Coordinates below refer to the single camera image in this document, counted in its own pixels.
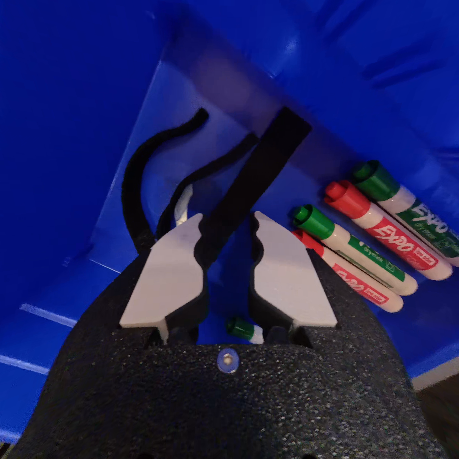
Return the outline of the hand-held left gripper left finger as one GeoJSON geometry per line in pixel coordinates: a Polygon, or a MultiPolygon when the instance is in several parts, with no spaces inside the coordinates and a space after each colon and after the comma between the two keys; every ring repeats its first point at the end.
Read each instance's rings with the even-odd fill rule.
{"type": "Polygon", "coordinates": [[[152,248],[120,318],[122,329],[155,328],[162,341],[187,333],[197,340],[208,314],[208,277],[195,256],[202,234],[197,213],[152,248]]]}

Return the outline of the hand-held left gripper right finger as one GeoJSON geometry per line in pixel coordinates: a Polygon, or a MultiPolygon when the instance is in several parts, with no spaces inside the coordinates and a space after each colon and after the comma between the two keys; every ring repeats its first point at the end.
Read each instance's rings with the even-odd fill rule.
{"type": "Polygon", "coordinates": [[[264,341],[304,341],[309,332],[339,332],[306,247],[260,211],[251,215],[250,229],[248,313],[264,341]]]}

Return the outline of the blue plastic bin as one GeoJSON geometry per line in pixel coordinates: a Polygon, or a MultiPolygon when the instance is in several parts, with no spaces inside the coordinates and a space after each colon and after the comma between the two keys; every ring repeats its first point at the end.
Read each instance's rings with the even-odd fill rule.
{"type": "Polygon", "coordinates": [[[423,229],[458,233],[458,1],[1,1],[1,443],[137,257],[120,193],[137,146],[209,112],[146,169],[155,226],[176,182],[284,105],[313,131],[255,209],[289,226],[310,202],[382,248],[420,284],[376,313],[416,390],[458,372],[458,268],[428,280],[322,201],[376,159],[424,202],[423,229]]]}

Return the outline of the red dry erase marker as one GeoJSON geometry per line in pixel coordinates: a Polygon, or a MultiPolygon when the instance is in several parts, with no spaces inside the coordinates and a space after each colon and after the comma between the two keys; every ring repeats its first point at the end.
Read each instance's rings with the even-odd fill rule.
{"type": "Polygon", "coordinates": [[[331,182],[325,188],[324,201],[424,277],[437,281],[451,277],[453,267],[449,262],[372,203],[351,182],[331,182]]]}
{"type": "Polygon", "coordinates": [[[400,295],[383,286],[345,258],[322,245],[300,229],[292,231],[292,234],[307,249],[314,250],[360,296],[388,313],[397,313],[403,308],[404,301],[400,295]]]}

